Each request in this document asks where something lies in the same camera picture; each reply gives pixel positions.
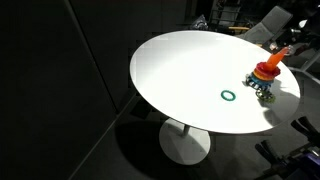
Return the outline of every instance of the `green ring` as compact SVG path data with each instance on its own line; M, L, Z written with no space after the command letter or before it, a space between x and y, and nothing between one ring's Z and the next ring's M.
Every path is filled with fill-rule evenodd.
M231 95L232 95L232 98L231 98L231 99L226 98L226 97L224 96L224 93L229 93L229 94L231 94ZM223 90L223 91L221 92L221 97L222 97L224 100L226 100L226 101L233 101L233 100L236 99L236 95L235 95L233 92L229 91L229 90Z

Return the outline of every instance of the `table top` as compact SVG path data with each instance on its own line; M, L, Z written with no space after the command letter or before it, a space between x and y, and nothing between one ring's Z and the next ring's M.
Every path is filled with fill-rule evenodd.
M299 85L282 62L270 90L273 104L262 103L256 90L244 85L246 74L269 56L233 36L178 31L142 44L131 59L130 75L146 101L179 122L213 132L253 133L292 120L300 101ZM236 99L222 99L223 90Z

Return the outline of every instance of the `table leg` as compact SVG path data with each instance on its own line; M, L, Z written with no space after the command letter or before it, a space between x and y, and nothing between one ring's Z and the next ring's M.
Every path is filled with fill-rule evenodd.
M201 162L209 153L210 136L207 131L184 125L169 118L159 133L163 152L174 162L193 165Z

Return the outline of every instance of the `dark wall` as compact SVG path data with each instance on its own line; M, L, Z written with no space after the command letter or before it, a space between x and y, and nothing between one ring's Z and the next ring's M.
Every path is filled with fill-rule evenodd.
M1 2L0 19L0 179L67 179L110 99L62 0Z
M130 56L181 27L185 0L0 3L0 179L67 179L132 96ZM109 88L106 90L104 78Z
M186 0L71 0L119 111L128 102L130 56L153 34L181 29Z

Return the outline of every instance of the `black floor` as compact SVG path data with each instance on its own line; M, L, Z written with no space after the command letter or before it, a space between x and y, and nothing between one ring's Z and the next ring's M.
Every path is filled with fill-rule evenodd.
M320 85L300 73L295 75L303 96L292 120L306 115L319 128ZM70 179L253 179L269 168L254 149L256 143L268 139L280 155L307 143L306 138L290 126L291 121L256 134L211 134L210 152L201 163L178 165L166 157L159 145L158 133L165 117L152 112L140 100L139 97L133 99Z

